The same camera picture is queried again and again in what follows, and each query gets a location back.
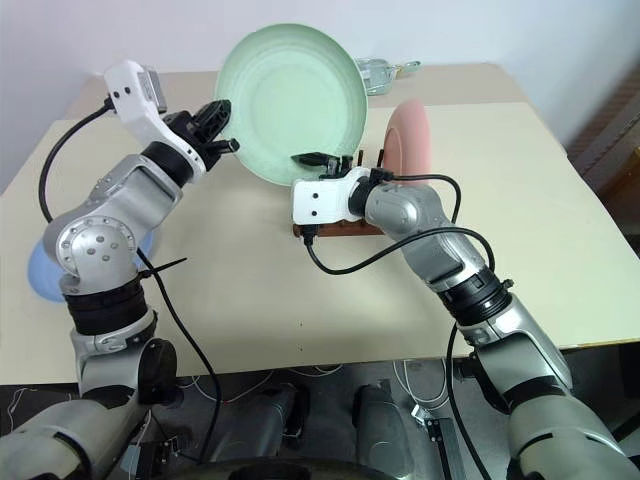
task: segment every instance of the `green plate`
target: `green plate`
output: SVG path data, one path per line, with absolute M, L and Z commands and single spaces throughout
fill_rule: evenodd
M 273 25 L 245 37 L 229 54 L 216 99 L 231 100 L 225 138 L 236 156 L 265 180 L 291 185 L 316 178 L 292 155 L 353 155 L 367 119 L 358 67 L 332 38 L 304 25 Z

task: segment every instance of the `white wall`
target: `white wall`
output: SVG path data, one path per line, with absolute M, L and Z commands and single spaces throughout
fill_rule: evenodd
M 314 26 L 354 56 L 498 63 L 565 144 L 640 59 L 638 0 L 2 0 L 1 5 L 0 191 L 89 74 L 127 57 L 159 71 L 219 69 L 244 35 L 271 23 Z

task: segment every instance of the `pink plate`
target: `pink plate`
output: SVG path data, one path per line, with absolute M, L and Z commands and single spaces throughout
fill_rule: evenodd
M 401 103 L 393 111 L 384 139 L 384 168 L 396 175 L 429 173 L 429 123 L 422 102 Z

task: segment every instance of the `white cable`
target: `white cable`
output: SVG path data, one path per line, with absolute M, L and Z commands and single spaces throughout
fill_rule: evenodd
M 9 402 L 9 406 L 7 407 L 7 415 L 9 416 L 9 433 L 13 432 L 13 427 L 14 427 L 13 412 L 15 412 L 16 408 L 18 408 L 18 404 L 20 403 L 20 399 L 22 398 L 22 395 L 24 394 L 24 392 L 26 392 L 27 390 L 29 390 L 31 392 L 37 392 L 38 391 L 35 388 L 22 387 L 22 388 L 16 389 L 16 391 L 13 392 L 13 396 L 11 397 L 11 402 Z
M 329 374 L 331 374 L 331 373 L 335 373 L 335 372 L 337 372 L 338 370 L 340 370 L 340 369 L 342 368 L 342 364 L 340 364 L 340 365 L 336 366 L 335 368 L 333 368 L 333 369 L 331 369 L 331 370 L 325 370 L 325 369 L 320 368 L 320 367 L 318 367 L 318 366 L 315 366 L 315 367 L 313 367 L 313 368 L 315 368 L 316 370 L 318 370 L 320 373 L 326 373 L 327 375 L 329 375 Z
M 129 460 L 129 470 L 127 471 L 127 478 L 131 480 L 131 468 L 133 467 L 133 459 L 135 458 L 135 452 L 140 448 L 140 442 L 144 438 L 144 434 L 147 433 L 147 429 L 149 428 L 149 424 L 151 423 L 151 410 L 147 412 L 147 418 L 144 421 L 144 425 L 142 426 L 142 430 L 140 430 L 140 435 L 138 435 L 138 440 L 136 440 L 136 445 L 131 453 L 131 460 Z
M 290 372 L 293 372 L 293 373 L 297 373 L 298 375 L 302 375 L 303 377 L 318 378 L 318 377 L 326 377 L 328 375 L 333 375 L 338 370 L 340 370 L 342 368 L 342 366 L 343 366 L 343 364 L 340 364 L 336 368 L 334 368 L 333 370 L 325 370 L 323 373 L 318 373 L 318 374 L 301 372 L 300 370 L 296 370 L 295 368 L 289 368 L 287 370 L 289 370 Z
M 402 389 L 407 393 L 407 395 L 409 395 L 413 399 L 414 402 L 416 402 L 416 403 L 433 403 L 433 402 L 439 401 L 444 395 L 446 395 L 446 393 L 447 393 L 447 385 L 446 385 L 446 382 L 443 382 L 442 389 L 440 390 L 440 393 L 437 396 L 435 396 L 433 398 L 420 398 L 420 397 L 418 397 L 413 392 L 413 390 L 411 389 L 411 383 L 409 382 L 409 374 L 408 374 L 408 371 L 407 371 L 408 360 L 403 360 L 403 369 L 404 369 L 403 373 L 404 373 L 405 380 L 407 382 L 406 386 L 405 386 L 404 382 L 400 378 L 400 374 L 398 373 L 398 368 L 396 367 L 396 362 L 394 361 L 394 362 L 391 362 L 391 363 L 393 365 L 393 372 L 396 375 L 396 379 L 398 380 L 398 383 L 400 384 Z M 426 407 L 426 408 L 427 408 L 427 410 L 437 410 L 438 408 L 443 407 L 448 401 L 449 401 L 449 399 L 447 398 L 443 402 L 441 402 L 440 404 L 438 404 L 436 406 Z
M 430 403 L 430 402 L 437 402 L 443 396 L 446 395 L 446 393 L 447 393 L 447 384 L 446 384 L 445 379 L 444 379 L 444 375 L 445 375 L 445 371 L 446 371 L 444 359 L 441 359 L 441 362 L 442 362 L 442 375 L 443 375 L 443 377 L 442 377 L 442 388 L 440 389 L 440 393 L 437 396 L 433 397 L 433 398 L 420 398 L 420 397 L 416 396 L 413 393 L 413 390 L 411 390 L 411 383 L 409 382 L 409 372 L 408 372 L 408 369 L 407 369 L 407 363 L 409 363 L 409 360 L 403 360 L 402 361 L 402 368 L 404 370 L 404 378 L 407 381 L 407 389 L 409 390 L 412 398 L 420 400 L 421 402 L 424 402 L 424 403 Z
M 253 392 L 255 389 L 260 388 L 262 385 L 264 385 L 265 383 L 267 383 L 269 381 L 269 379 L 273 376 L 275 370 L 271 370 L 266 377 L 264 377 L 262 380 L 260 380 L 258 383 L 256 383 L 253 387 L 248 388 L 247 390 L 245 390 L 242 393 L 239 393 L 238 395 L 236 395 L 233 398 L 230 398 L 229 400 L 222 400 L 222 403 L 226 404 L 226 403 L 233 403 L 236 400 L 240 400 L 242 397 L 244 397 L 245 395 L 250 394 L 251 392 Z M 192 385 L 194 387 L 196 387 L 196 390 L 198 390 L 200 392 L 200 394 L 205 397 L 208 398 L 209 400 L 211 400 L 212 402 L 217 402 L 218 400 L 216 400 L 215 397 L 212 397 L 211 395 L 207 394 L 204 390 L 202 390 L 202 388 L 200 387 L 200 385 L 198 385 L 198 380 L 200 378 L 198 377 L 197 379 L 194 379 Z
M 178 387 L 182 388 L 183 390 L 189 387 L 193 387 L 198 380 L 200 380 L 200 375 L 198 375 L 197 377 L 191 375 L 191 383 L 189 385 L 178 385 Z

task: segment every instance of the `black cable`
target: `black cable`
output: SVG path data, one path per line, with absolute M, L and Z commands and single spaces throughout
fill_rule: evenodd
M 47 223 L 51 223 L 51 220 L 53 220 L 51 212 L 49 211 L 49 206 L 47 205 L 47 177 L 49 176 L 51 165 L 53 165 L 53 160 L 55 159 L 60 149 L 64 146 L 65 143 L 67 143 L 67 140 L 69 140 L 74 133 L 76 133 L 88 123 L 94 121 L 96 118 L 104 115 L 112 108 L 113 102 L 111 101 L 110 97 L 107 97 L 102 107 L 100 107 L 92 114 L 87 115 L 73 127 L 67 130 L 67 132 L 62 135 L 62 137 L 60 137 L 60 139 L 56 142 L 51 151 L 49 151 L 49 155 L 47 155 L 47 158 L 44 161 L 44 165 L 42 166 L 42 171 L 40 172 L 40 179 L 38 180 L 38 202 L 40 203 L 40 210 L 42 210 L 42 215 L 44 215 Z
M 447 395 L 449 396 L 449 402 L 451 403 L 451 411 L 453 412 L 453 418 L 456 420 L 456 424 L 458 425 L 458 429 L 460 430 L 460 434 L 464 439 L 464 443 L 467 445 L 467 449 L 469 450 L 469 454 L 471 454 L 471 458 L 473 459 L 476 467 L 480 471 L 480 475 L 484 480 L 491 480 L 489 476 L 489 472 L 485 468 L 482 463 L 482 459 L 480 455 L 478 455 L 478 451 L 476 447 L 473 445 L 471 441 L 471 437 L 467 433 L 467 429 L 464 426 L 464 422 L 462 421 L 462 417 L 460 416 L 460 411 L 458 410 L 458 405 L 456 404 L 456 398 L 453 393 L 453 343 L 456 339 L 456 334 L 458 333 L 458 327 L 454 323 L 453 328 L 451 329 L 451 335 L 449 335 L 449 343 L 447 343 Z
M 394 243 L 393 245 L 385 248 L 384 250 L 380 250 L 375 255 L 369 257 L 368 259 L 364 260 L 363 262 L 360 262 L 357 265 L 354 265 L 353 267 L 343 268 L 340 270 L 333 270 L 325 266 L 320 261 L 320 259 L 318 259 L 318 257 L 316 256 L 315 252 L 313 251 L 313 246 L 309 244 L 307 244 L 306 246 L 307 246 L 307 252 L 309 252 L 309 256 L 311 257 L 311 260 L 313 260 L 313 263 L 315 263 L 320 270 L 322 270 L 325 273 L 328 273 L 329 275 L 346 275 L 349 273 L 357 272 L 358 270 L 371 265 L 372 263 L 380 260 L 385 255 L 388 255 L 391 252 L 394 252 L 399 248 L 402 248 L 405 245 L 408 245 L 411 242 L 415 242 L 416 240 L 420 240 L 421 238 L 430 237 L 432 235 L 438 235 L 442 233 L 462 233 L 464 235 L 468 235 L 478 240 L 482 244 L 484 249 L 487 251 L 489 269 L 491 271 L 495 270 L 495 264 L 496 264 L 495 257 L 493 256 L 493 250 L 491 249 L 491 245 L 489 245 L 489 242 L 487 242 L 487 240 L 478 232 L 475 232 L 474 230 L 469 230 L 468 228 L 462 228 L 462 227 L 438 227 L 438 228 L 432 228 L 431 230 L 426 230 L 424 232 L 415 233 L 413 235 L 408 236 L 405 239 L 400 240 L 399 242 Z
M 156 267 L 155 271 L 156 273 L 160 273 L 163 270 L 166 270 L 171 267 L 175 267 L 176 265 L 179 265 L 182 262 L 186 262 L 186 261 L 187 261 L 187 257 L 179 258 L 178 260 L 174 260 L 173 262 L 165 263 L 164 265 L 160 265 L 159 267 Z M 153 272 L 151 272 L 150 270 L 143 270 L 141 272 L 138 272 L 138 274 L 140 275 L 140 278 L 149 278 L 151 275 L 153 275 Z
M 394 176 L 394 181 L 400 182 L 411 182 L 416 180 L 442 180 L 443 182 L 447 182 L 449 185 L 453 187 L 453 190 L 456 192 L 456 203 L 453 207 L 453 214 L 451 215 L 451 223 L 456 223 L 458 219 L 458 212 L 460 211 L 460 203 L 462 203 L 462 189 L 458 182 L 456 182 L 453 178 L 447 175 L 441 175 L 439 173 L 426 173 L 424 175 L 400 175 Z
M 164 282 L 162 281 L 162 278 L 160 277 L 160 275 L 158 274 L 154 266 L 151 264 L 149 259 L 146 257 L 146 255 L 140 249 L 138 249 L 138 256 L 140 257 L 142 262 L 147 266 L 147 268 L 151 271 L 151 274 L 155 279 L 156 283 L 158 284 L 158 288 L 160 289 L 160 294 L 162 295 L 164 302 L 167 304 L 167 308 L 169 309 L 169 313 L 171 314 L 173 321 L 178 326 L 178 328 L 180 329 L 184 337 L 187 339 L 189 344 L 191 344 L 191 347 L 193 347 L 195 352 L 198 354 L 198 357 L 200 357 L 200 360 L 202 361 L 205 368 L 207 369 L 207 373 L 211 376 L 211 379 L 213 380 L 213 386 L 216 391 L 217 401 L 213 408 L 213 416 L 211 417 L 211 422 L 209 423 L 209 428 L 207 429 L 207 433 L 205 435 L 204 442 L 202 444 L 202 449 L 200 450 L 198 463 L 201 464 L 201 463 L 204 463 L 204 457 L 207 453 L 209 443 L 211 442 L 213 429 L 216 425 L 216 422 L 218 421 L 218 416 L 220 414 L 220 404 L 221 404 L 220 399 L 222 398 L 222 389 L 220 388 L 220 382 L 218 381 L 218 377 L 216 373 L 213 371 L 213 367 L 209 363 L 209 360 L 207 359 L 206 355 L 200 349 L 200 346 L 193 339 L 193 337 L 191 336 L 187 328 L 184 326 L 184 324 L 182 323 L 182 320 L 180 320 L 180 317 L 178 316 L 178 313 L 176 312 L 175 308 L 173 308 L 173 303 L 171 303 L 171 299 L 169 298 L 169 294 L 167 293 L 167 289 L 164 286 Z

